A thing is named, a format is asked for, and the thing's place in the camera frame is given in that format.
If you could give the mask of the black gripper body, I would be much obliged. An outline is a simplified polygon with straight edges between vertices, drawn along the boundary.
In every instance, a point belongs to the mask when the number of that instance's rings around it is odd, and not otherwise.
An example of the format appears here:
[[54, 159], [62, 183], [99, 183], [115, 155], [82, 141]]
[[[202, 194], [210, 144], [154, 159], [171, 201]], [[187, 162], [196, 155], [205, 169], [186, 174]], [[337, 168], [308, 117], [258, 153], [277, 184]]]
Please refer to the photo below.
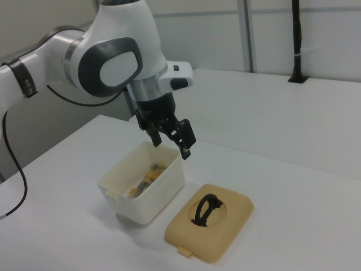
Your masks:
[[158, 124], [169, 120], [172, 123], [178, 121], [175, 117], [175, 100], [172, 93], [149, 100], [136, 101], [138, 106], [135, 115], [139, 126], [147, 126], [148, 123]]

